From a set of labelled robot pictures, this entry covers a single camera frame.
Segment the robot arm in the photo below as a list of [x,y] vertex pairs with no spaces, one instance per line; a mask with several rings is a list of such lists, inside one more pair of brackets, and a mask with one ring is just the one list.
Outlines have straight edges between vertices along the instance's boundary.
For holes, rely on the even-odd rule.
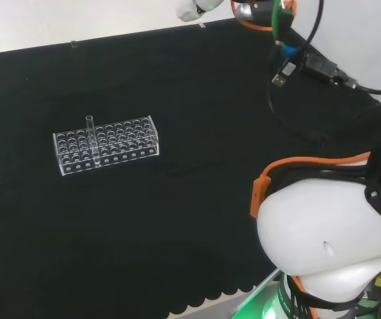
[[223,0],[187,0],[176,9],[176,14],[184,22],[194,21],[217,8],[222,2]]
[[[335,303],[335,309],[311,306],[315,315],[309,318],[354,318],[351,308],[381,272],[381,160],[376,162],[376,156],[381,157],[381,146],[372,150],[367,164],[358,163],[366,154],[339,159],[335,167],[328,167],[331,170],[323,166],[319,175],[300,180],[294,179],[297,164],[289,164],[306,159],[281,160],[269,166],[273,173],[264,173],[254,182],[254,189],[260,190],[253,193],[258,235],[266,255],[284,273],[296,276],[309,295]],[[283,166],[275,173],[279,165]],[[324,175],[347,169],[365,177],[344,180]],[[265,200],[263,194],[269,194]],[[291,289],[284,276],[281,280],[283,289],[274,296],[272,309],[277,319],[287,319],[292,313],[282,295],[292,300]]]

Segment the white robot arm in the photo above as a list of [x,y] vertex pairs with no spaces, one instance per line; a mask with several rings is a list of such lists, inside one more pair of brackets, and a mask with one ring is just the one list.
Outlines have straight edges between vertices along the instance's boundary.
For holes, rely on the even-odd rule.
[[[327,302],[357,299],[381,272],[381,214],[366,201],[360,183],[315,178],[292,183],[263,201],[257,226],[270,260]],[[272,306],[277,319],[289,317],[278,295]],[[352,318],[349,310],[315,312],[322,319]]]
[[187,0],[176,9],[177,17],[184,21],[194,21],[208,11],[217,8],[223,0]]

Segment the test tube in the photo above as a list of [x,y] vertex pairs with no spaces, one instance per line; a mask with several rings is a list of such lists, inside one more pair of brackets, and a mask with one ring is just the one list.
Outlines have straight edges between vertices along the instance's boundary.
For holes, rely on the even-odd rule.
[[100,167],[100,155],[98,148],[98,140],[96,138],[95,124],[93,123],[93,116],[86,116],[87,134],[89,139],[89,147],[92,151],[93,162],[96,167]]

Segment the clear acrylic test tube rack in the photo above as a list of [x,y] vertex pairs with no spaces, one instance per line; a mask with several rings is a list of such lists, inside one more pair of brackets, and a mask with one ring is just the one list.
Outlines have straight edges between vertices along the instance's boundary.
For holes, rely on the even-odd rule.
[[150,116],[54,133],[53,142],[63,175],[159,155],[158,133]]

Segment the white wall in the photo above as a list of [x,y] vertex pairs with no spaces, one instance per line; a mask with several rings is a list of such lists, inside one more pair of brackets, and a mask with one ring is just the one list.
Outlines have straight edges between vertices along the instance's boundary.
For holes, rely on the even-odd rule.
[[[185,24],[175,15],[180,1],[0,0],[0,52],[177,27]],[[296,1],[293,28],[306,37],[318,2]],[[232,16],[225,0],[201,21]],[[381,89],[381,0],[325,0],[313,45],[361,85]]]
[[[180,1],[0,0],[0,52],[177,27]],[[225,2],[201,21],[231,17]]]
[[[293,28],[307,37],[318,0],[297,0]],[[313,46],[363,86],[381,89],[381,0],[325,0]]]

